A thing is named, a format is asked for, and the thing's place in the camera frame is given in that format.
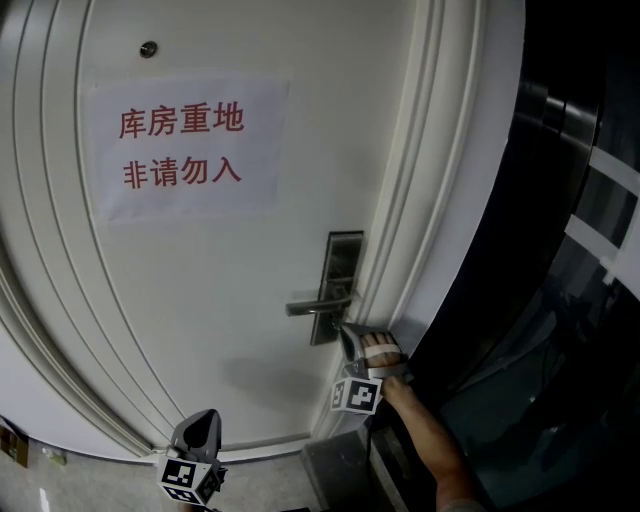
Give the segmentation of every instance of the paper sign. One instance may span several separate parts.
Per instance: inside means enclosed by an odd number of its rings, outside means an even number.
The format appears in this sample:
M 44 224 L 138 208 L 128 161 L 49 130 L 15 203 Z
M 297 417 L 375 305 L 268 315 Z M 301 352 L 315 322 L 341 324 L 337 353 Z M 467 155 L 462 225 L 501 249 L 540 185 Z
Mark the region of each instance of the paper sign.
M 273 207 L 285 80 L 150 78 L 84 103 L 93 214 L 102 221 Z

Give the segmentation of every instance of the tiled floor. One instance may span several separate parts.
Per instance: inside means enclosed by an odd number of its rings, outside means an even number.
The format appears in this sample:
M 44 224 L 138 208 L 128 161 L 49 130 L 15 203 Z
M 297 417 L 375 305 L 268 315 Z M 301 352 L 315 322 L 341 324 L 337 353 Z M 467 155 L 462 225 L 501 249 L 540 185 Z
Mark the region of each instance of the tiled floor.
M 229 465 L 222 492 L 212 506 L 221 512 L 319 510 L 298 455 Z M 69 454 L 61 467 L 31 442 L 29 469 L 0 453 L 0 511 L 116 512 L 179 510 L 160 494 L 155 467 L 119 464 Z

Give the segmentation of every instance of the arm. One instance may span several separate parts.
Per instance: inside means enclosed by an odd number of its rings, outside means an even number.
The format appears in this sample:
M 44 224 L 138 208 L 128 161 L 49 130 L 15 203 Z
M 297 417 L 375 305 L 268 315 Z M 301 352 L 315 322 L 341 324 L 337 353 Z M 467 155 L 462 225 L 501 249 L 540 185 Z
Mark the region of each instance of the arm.
M 394 343 L 386 334 L 367 334 L 365 346 Z M 382 354 L 367 360 L 370 367 L 397 364 L 397 354 Z M 382 394 L 404 422 L 420 460 L 436 480 L 436 510 L 443 510 L 454 501 L 476 501 L 476 494 L 464 456 L 447 431 L 422 405 L 401 378 L 389 377 L 382 384 Z

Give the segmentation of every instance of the wall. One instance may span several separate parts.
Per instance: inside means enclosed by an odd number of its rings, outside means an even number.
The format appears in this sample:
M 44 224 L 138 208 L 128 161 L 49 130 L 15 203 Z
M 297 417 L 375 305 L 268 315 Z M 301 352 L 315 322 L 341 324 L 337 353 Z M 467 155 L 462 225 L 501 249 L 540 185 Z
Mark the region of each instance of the wall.
M 493 188 L 513 117 L 524 44 L 524 2 L 493 0 L 467 141 L 431 254 L 393 332 L 412 353 L 444 301 Z
M 89 423 L 35 370 L 0 324 L 0 416 L 29 437 L 87 455 L 136 460 Z

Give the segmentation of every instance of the door handle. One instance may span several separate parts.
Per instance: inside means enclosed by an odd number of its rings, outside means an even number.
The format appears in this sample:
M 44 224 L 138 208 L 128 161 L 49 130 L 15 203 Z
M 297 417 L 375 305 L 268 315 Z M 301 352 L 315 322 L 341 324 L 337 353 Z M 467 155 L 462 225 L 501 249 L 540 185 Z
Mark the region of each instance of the door handle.
M 351 304 L 351 295 L 343 286 L 330 286 L 329 295 L 338 297 L 329 300 L 312 300 L 308 302 L 291 302 L 285 306 L 287 316 L 314 315 L 322 313 L 342 313 Z
M 362 241 L 362 231 L 329 233 L 318 299 L 285 305 L 287 316 L 315 315 L 311 345 L 338 339 L 339 326 L 355 293 Z

